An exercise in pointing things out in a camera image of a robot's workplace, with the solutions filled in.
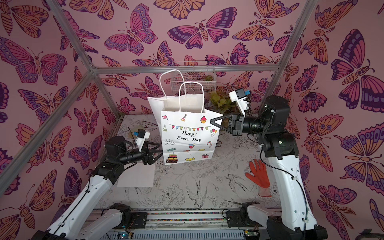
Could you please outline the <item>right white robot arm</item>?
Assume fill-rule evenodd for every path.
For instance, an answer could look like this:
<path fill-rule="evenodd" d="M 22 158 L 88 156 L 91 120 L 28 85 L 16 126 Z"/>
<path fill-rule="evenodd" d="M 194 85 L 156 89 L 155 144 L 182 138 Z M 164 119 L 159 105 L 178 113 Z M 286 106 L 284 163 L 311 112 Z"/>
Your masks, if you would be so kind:
<path fill-rule="evenodd" d="M 295 137 L 286 130 L 291 112 L 288 101 L 268 96 L 257 117 L 247 116 L 246 96 L 230 97 L 240 114 L 227 114 L 211 120 L 211 124 L 233 136 L 256 137 L 261 153 L 267 159 L 260 166 L 273 170 L 281 201 L 281 211 L 274 212 L 260 204 L 249 204 L 241 210 L 242 219 L 267 229 L 271 240 L 325 240 L 327 230 L 318 225 L 307 199 L 301 176 L 299 150 Z"/>

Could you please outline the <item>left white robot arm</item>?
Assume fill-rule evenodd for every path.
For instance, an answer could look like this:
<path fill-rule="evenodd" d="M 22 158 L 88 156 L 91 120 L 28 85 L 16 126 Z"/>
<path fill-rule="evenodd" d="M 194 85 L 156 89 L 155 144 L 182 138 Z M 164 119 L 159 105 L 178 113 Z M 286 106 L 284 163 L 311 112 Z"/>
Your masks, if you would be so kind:
<path fill-rule="evenodd" d="M 163 155 L 161 144 L 146 138 L 129 142 L 123 136 L 116 136 L 105 143 L 105 149 L 104 160 L 91 173 L 79 196 L 46 231 L 37 231 L 34 240 L 98 240 L 113 228 L 130 227 L 134 223 L 131 207 L 113 204 L 96 221 L 83 227 L 99 200 L 124 172 L 139 162 L 151 166 Z"/>

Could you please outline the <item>white paper bag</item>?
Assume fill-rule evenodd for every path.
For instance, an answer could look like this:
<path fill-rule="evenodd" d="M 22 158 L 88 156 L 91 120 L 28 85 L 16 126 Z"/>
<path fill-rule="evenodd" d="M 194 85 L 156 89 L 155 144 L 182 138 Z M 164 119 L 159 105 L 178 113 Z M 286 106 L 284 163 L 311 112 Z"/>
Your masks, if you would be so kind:
<path fill-rule="evenodd" d="M 222 114 L 205 108 L 205 93 L 188 94 L 198 82 L 183 81 L 177 96 L 149 97 L 158 124 L 165 165 L 206 161 L 213 157 L 220 128 L 211 120 Z"/>
<path fill-rule="evenodd" d="M 156 165 L 144 165 L 139 162 L 125 170 L 117 181 L 117 187 L 152 187 L 154 185 Z"/>

